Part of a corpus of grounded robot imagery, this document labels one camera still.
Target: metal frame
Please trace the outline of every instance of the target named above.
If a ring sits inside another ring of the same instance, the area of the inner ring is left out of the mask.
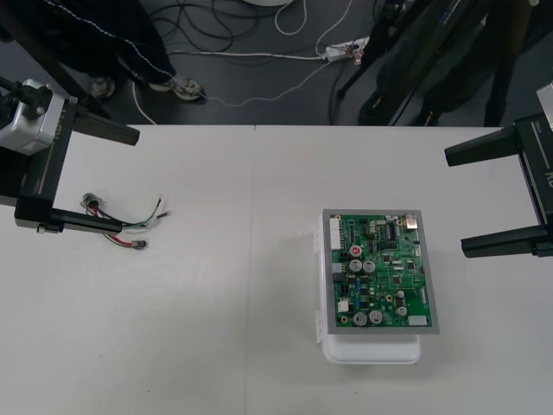
[[[421,241],[421,252],[423,254],[424,275],[426,279],[426,294],[430,304],[430,315],[432,316],[432,327],[338,327],[336,325],[336,311],[334,309],[334,282],[332,280],[333,256],[330,250],[330,218],[336,214],[382,214],[382,215],[403,215],[415,214],[418,224],[418,235]],[[440,332],[438,324],[438,313],[435,307],[434,289],[432,288],[432,277],[430,275],[429,256],[426,249],[426,238],[424,235],[423,216],[420,210],[364,210],[364,209],[324,209],[322,211],[322,233],[324,238],[325,255],[325,281],[327,292],[327,327],[330,335],[430,335]]]

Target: white wire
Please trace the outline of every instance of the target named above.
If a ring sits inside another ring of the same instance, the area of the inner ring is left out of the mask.
[[[150,118],[148,114],[142,109],[140,104],[138,104],[137,85],[134,82],[132,83],[132,98],[135,100],[135,105],[137,106],[138,111],[144,116],[144,118],[150,121],[151,124],[157,125],[157,122]]]
[[[268,56],[270,58],[283,58],[283,59],[295,59],[297,61],[324,61],[326,56],[294,56],[291,54],[266,54],[266,53],[253,53],[253,54],[231,54],[228,52],[187,52],[184,50],[172,50],[169,54],[212,54],[215,56],[235,56],[238,58],[245,58],[249,56]]]
[[[278,30],[280,33],[282,33],[283,35],[286,35],[286,36],[293,36],[293,35],[297,35],[298,33],[300,33],[303,30],[303,28],[305,27],[305,23],[307,23],[307,21],[308,21],[308,4],[307,4],[307,0],[303,0],[303,23],[302,23],[302,26],[300,26],[300,28],[298,30],[295,30],[293,32],[285,32],[284,30],[280,29],[280,26],[278,26],[278,17],[280,16],[280,12],[283,11],[284,9],[286,9],[288,6],[290,6],[293,2],[294,2],[294,0],[292,0],[290,3],[285,4],[275,14],[275,27],[276,27],[276,30]]]
[[[130,44],[132,46],[133,49],[135,49],[135,52],[137,53],[138,56],[140,56],[146,63],[148,63],[148,65],[150,65],[151,67],[153,67],[157,72],[160,72],[160,73],[164,73],[166,74],[169,78],[173,78],[173,74],[172,73],[169,73],[167,71],[164,71],[162,69],[160,69],[159,67],[156,67],[152,62],[150,62],[143,54],[140,53],[140,51],[138,50],[137,48],[137,45],[135,45],[132,41],[130,41],[129,39],[124,39],[124,38],[121,38],[121,37],[118,37],[118,36],[115,36],[114,34],[110,33],[110,32],[106,32],[105,30],[103,30],[102,28],[100,28],[98,26],[98,24],[96,24],[95,22],[92,22],[90,20],[87,20],[87,19],[83,19],[81,17],[78,17],[77,15],[75,15],[70,9],[67,9],[65,8],[64,6],[62,6],[61,4],[57,4],[57,3],[52,3],[50,0],[42,0],[43,2],[49,4],[50,6],[52,7],[57,7],[58,9],[62,9],[63,11],[65,11],[67,14],[69,14],[70,16],[73,17],[73,19],[76,19],[78,20],[79,22],[83,22],[83,23],[86,23],[86,24],[90,24],[91,26],[93,26],[98,32],[106,35],[106,36],[109,36],[109,37],[113,37],[115,39],[121,39],[123,42],[126,42],[128,44]]]
[[[324,54],[320,54],[319,53],[319,44],[321,43],[322,41],[322,38],[325,37],[326,35],[328,35],[328,33],[330,33],[331,31],[333,31],[334,29],[336,29],[336,27],[342,23],[344,21],[344,19],[346,18],[347,14],[349,13],[349,10],[351,9],[352,7],[352,3],[353,3],[353,0],[349,0],[349,4],[347,5],[346,7],[346,11],[344,12],[344,15],[340,18],[340,20],[338,22],[336,22],[335,24],[333,24],[329,29],[327,29],[322,35],[321,37],[319,37],[319,39],[317,39],[317,43],[315,44],[315,54],[317,56],[324,56]]]
[[[288,95],[289,93],[292,93],[294,91],[297,91],[298,89],[300,89],[302,86],[305,85],[305,83],[310,80],[311,78],[313,78],[316,74],[318,74],[322,69],[324,69],[325,67],[327,67],[328,65],[331,65],[332,62],[328,62],[328,63],[325,63],[324,65],[322,65],[321,67],[318,67],[315,71],[313,71],[312,73],[310,73],[302,82],[300,82],[298,85],[296,86],[293,86],[291,87],[290,89],[287,89],[286,91],[284,91],[283,93],[279,93],[276,97],[273,97],[273,98],[261,98],[261,97],[252,97],[252,98],[248,98],[248,99],[245,99],[244,101],[242,101],[241,103],[239,104],[232,104],[232,103],[228,103],[226,102],[224,99],[220,98],[220,97],[208,97],[204,94],[201,94],[201,96],[205,99],[210,99],[210,100],[213,100],[213,101],[217,101],[219,103],[221,103],[222,105],[224,106],[228,106],[230,108],[239,108],[240,106],[244,106],[246,104],[249,104],[250,102],[252,101],[264,101],[264,102],[272,102],[272,101],[277,101],[279,100],[280,98]]]

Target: green circuit board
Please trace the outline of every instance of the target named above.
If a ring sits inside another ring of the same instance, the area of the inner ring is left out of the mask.
[[[416,217],[333,219],[340,224],[340,249],[332,251],[336,325],[432,327]]]

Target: black cable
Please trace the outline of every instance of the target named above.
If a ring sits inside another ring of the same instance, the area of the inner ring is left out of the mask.
[[[170,36],[174,35],[177,31],[180,31],[184,35],[184,37],[189,41],[189,43],[192,44],[197,50],[200,50],[202,52],[225,52],[226,50],[228,50],[234,44],[234,41],[236,39],[238,39],[238,38],[243,39],[243,38],[246,38],[246,36],[248,36],[248,35],[252,35],[254,33],[254,31],[257,29],[260,18],[270,17],[270,16],[274,16],[276,14],[276,12],[275,12],[275,13],[266,14],[266,15],[259,15],[259,13],[257,12],[257,8],[255,8],[253,5],[250,5],[250,4],[248,4],[248,6],[254,12],[253,16],[237,15],[237,14],[234,14],[234,13],[230,13],[230,12],[227,12],[227,11],[217,9],[215,7],[215,0],[212,0],[210,6],[206,6],[206,5],[202,5],[202,4],[195,4],[195,3],[187,3],[186,1],[183,1],[182,3],[180,3],[179,1],[177,1],[177,4],[169,4],[169,5],[165,5],[165,6],[162,6],[162,7],[159,7],[157,9],[152,10],[149,13],[149,16],[150,16],[152,22],[165,22],[165,23],[170,23],[174,26],[168,33],[162,35],[162,39],[170,37]],[[177,17],[176,17],[175,21],[172,21],[172,20],[170,20],[166,17],[155,17],[156,15],[163,12],[164,10],[171,10],[173,8],[178,8],[178,14],[177,14]],[[217,24],[220,27],[222,27],[225,30],[225,32],[228,35],[214,34],[214,33],[208,32],[208,31],[200,28],[194,22],[194,19],[189,15],[187,9],[190,9],[190,8],[196,8],[198,10],[209,11],[211,13],[211,15],[213,16],[213,19],[217,22]],[[201,46],[199,43],[193,41],[192,38],[190,37],[190,35],[188,34],[188,32],[181,26],[181,16],[184,16],[185,19],[188,22],[188,25],[193,30],[198,32],[199,34],[204,35],[206,37],[213,38],[213,39],[227,40],[228,43],[223,48],[220,48],[218,50],[209,50],[209,49]],[[247,30],[244,30],[241,33],[235,34],[231,30],[231,28],[229,28],[228,25],[220,18],[221,16],[228,17],[228,18],[235,18],[235,19],[255,19],[255,22]]]

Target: shoe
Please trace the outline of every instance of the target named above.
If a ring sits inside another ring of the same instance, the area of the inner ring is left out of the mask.
[[[164,84],[149,84],[149,87],[160,93],[173,92],[185,101],[194,101],[200,98],[202,91],[200,84],[184,76],[174,76]]]
[[[410,122],[411,127],[437,127],[438,120],[442,114],[437,111],[422,110],[420,114],[416,116]]]
[[[358,125],[388,125],[387,122],[382,121],[384,115],[380,111],[382,100],[384,96],[381,92],[376,91],[359,110],[359,116],[357,118]]]
[[[95,99],[108,99],[115,92],[115,80],[107,76],[91,78],[89,89]]]

